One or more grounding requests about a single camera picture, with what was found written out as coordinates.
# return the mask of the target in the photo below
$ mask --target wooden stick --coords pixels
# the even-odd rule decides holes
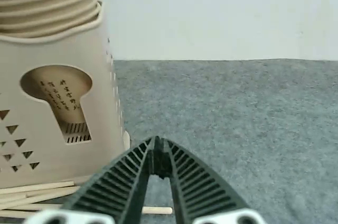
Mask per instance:
[[[38,191],[38,190],[46,190],[46,189],[54,189],[61,188],[67,186],[74,186],[74,182],[61,182],[61,183],[45,183],[45,184],[36,184],[36,185],[28,185],[21,187],[13,187],[0,189],[0,194],[9,194],[9,193],[17,193],[17,192],[26,192],[26,191]]]
[[[52,192],[48,194],[33,196],[30,198],[26,198],[26,199],[2,203],[0,204],[0,210],[8,209],[11,207],[22,206],[23,204],[37,203],[37,202],[41,202],[41,201],[48,200],[48,199],[55,199],[55,198],[63,197],[66,195],[73,194],[74,192],[76,192],[76,190],[77,188],[69,188],[69,189],[65,189],[64,191],[60,191],[60,192]]]
[[[25,210],[25,211],[40,211],[45,209],[57,209],[61,204],[23,204],[22,206],[16,206],[9,208],[10,210]]]
[[[64,191],[67,189],[71,190],[78,190],[80,187],[79,186],[71,186],[71,187],[63,187],[63,188],[56,188],[56,189],[48,189],[48,190],[38,190],[38,191],[27,191],[27,197],[32,197],[32,196],[37,196],[37,195],[42,195],[42,194],[48,194],[52,192],[59,192],[59,191]]]
[[[19,199],[25,199],[25,198],[26,198],[26,194],[18,194],[18,195],[14,195],[14,196],[8,196],[6,198],[0,198],[0,204],[11,202],[11,201],[14,201],[14,200],[19,200]]]
[[[143,214],[172,214],[173,209],[171,207],[143,207]]]
[[[33,214],[35,214],[35,212],[11,211],[11,210],[0,211],[0,217],[7,218],[25,219]]]
[[[5,199],[8,197],[15,197],[15,196],[27,196],[27,197],[32,197],[32,196],[37,196],[37,195],[42,195],[42,194],[47,194],[51,192],[59,192],[59,191],[64,191],[65,189],[69,188],[80,188],[79,186],[71,186],[71,187],[63,187],[63,188],[55,188],[55,189],[47,189],[47,190],[38,190],[38,191],[26,191],[26,192],[18,192],[18,193],[10,193],[10,194],[1,194],[0,195],[0,202],[1,199]]]
[[[11,207],[11,210],[29,210],[40,211],[44,209],[57,209],[61,204],[25,204],[22,206]],[[173,209],[171,207],[143,207],[143,214],[172,214]]]

